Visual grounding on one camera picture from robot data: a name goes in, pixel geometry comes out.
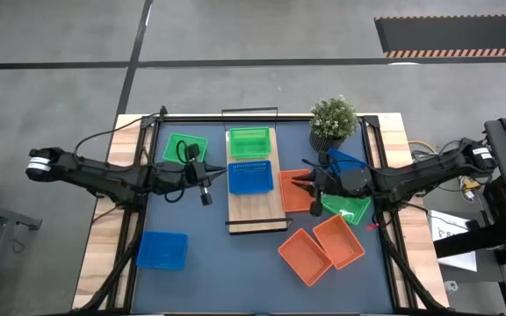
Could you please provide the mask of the blue table mat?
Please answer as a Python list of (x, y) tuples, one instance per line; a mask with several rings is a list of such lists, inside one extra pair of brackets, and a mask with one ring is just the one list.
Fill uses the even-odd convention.
[(311, 233), (330, 213), (293, 212), (285, 232), (231, 235), (227, 178), (216, 179), (210, 192), (211, 205), (202, 205), (197, 188), (150, 196), (146, 230), (184, 233), (188, 248), (180, 270), (139, 269), (133, 312), (392, 312), (380, 237), (367, 229), (372, 209), (352, 228), (365, 254), (308, 287), (278, 247), (300, 228)]

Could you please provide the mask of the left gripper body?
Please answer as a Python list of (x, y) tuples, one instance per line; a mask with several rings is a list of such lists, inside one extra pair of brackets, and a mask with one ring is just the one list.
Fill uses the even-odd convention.
[(186, 188), (195, 186), (210, 187), (212, 181), (207, 174), (206, 164), (203, 162), (188, 162), (184, 165), (184, 182)]

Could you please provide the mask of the potted plant with dark pot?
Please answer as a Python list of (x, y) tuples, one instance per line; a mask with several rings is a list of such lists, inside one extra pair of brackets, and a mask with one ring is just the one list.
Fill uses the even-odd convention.
[(358, 129), (356, 107), (343, 95), (321, 99), (311, 113), (309, 143), (316, 152), (339, 148)]

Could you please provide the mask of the white paper sheet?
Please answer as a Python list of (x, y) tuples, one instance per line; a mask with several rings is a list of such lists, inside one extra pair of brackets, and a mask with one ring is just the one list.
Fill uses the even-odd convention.
[[(463, 219), (448, 213), (430, 210), (428, 213), (430, 232), (432, 240), (439, 241), (456, 234), (467, 233), (469, 231), (468, 219)], [(476, 254), (474, 251), (460, 255), (447, 257), (438, 257), (440, 264), (453, 268), (464, 269), (472, 272), (477, 271)]]

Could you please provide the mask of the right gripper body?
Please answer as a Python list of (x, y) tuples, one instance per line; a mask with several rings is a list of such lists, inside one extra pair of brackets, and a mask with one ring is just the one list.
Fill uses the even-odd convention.
[(339, 179), (324, 169), (316, 170), (316, 189), (322, 194), (342, 196), (343, 186)]

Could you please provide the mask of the green plastic basket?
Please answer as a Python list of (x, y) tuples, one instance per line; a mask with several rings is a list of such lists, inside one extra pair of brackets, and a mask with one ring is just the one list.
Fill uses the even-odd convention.
[(326, 211), (339, 215), (345, 222), (352, 225), (360, 222), (371, 201), (369, 197), (322, 196), (322, 206)]
[(235, 159), (264, 158), (271, 153), (268, 127), (244, 127), (229, 130), (230, 154)]
[(208, 139), (183, 133), (172, 133), (168, 138), (167, 145), (163, 151), (163, 159), (165, 161), (179, 164), (183, 164), (186, 161), (184, 158), (184, 146), (177, 145), (179, 141), (183, 141), (187, 146), (197, 144), (199, 147), (199, 156), (197, 160), (199, 162), (204, 161)]

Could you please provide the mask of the wooden tray board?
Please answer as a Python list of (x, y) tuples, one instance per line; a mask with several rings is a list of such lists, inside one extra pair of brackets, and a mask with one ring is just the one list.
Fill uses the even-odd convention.
[[(276, 107), (266, 107), (262, 111), (263, 116), (256, 116), (252, 108), (231, 109), (221, 112), (223, 122), (239, 122), (238, 127), (225, 127), (227, 166), (233, 162), (270, 161), (274, 189), (267, 193), (235, 195), (228, 190), (228, 221), (226, 225), (231, 234), (257, 233), (285, 231), (290, 223), (283, 210), (282, 197), (280, 193), (280, 167), (278, 160), (278, 143), (276, 127), (269, 126), (277, 122), (278, 115), (270, 114), (276, 112)], [(229, 130), (232, 128), (244, 127), (268, 127), (271, 136), (271, 153), (264, 158), (235, 159), (230, 154)]]

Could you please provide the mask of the orange plastic basket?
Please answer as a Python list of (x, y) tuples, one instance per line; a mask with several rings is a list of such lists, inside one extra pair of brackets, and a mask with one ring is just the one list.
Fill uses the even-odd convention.
[(349, 225), (339, 215), (323, 221), (313, 233), (336, 269), (343, 269), (365, 254)]
[(279, 174), (280, 193), (285, 212), (308, 212), (314, 198), (302, 188), (293, 184), (293, 178), (304, 176), (309, 169), (284, 170)]
[(303, 228), (293, 233), (278, 253), (308, 287), (313, 286), (331, 268), (332, 262)]

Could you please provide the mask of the blue plastic basket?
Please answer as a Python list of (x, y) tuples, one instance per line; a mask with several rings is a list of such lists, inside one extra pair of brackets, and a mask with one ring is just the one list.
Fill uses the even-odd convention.
[(274, 189), (270, 161), (228, 164), (228, 190), (235, 195), (267, 193)]
[(136, 265), (139, 268), (183, 269), (187, 249), (187, 234), (146, 231), (142, 234)]
[(365, 169), (366, 164), (359, 159), (352, 157), (339, 151), (336, 148), (330, 148), (329, 154), (329, 170), (335, 174), (340, 175), (342, 171), (348, 169)]

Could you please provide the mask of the black hazard-striped floor ramp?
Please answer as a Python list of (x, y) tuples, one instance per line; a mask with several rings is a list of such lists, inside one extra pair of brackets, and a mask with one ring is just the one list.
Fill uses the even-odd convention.
[(506, 15), (378, 17), (387, 58), (506, 57)]

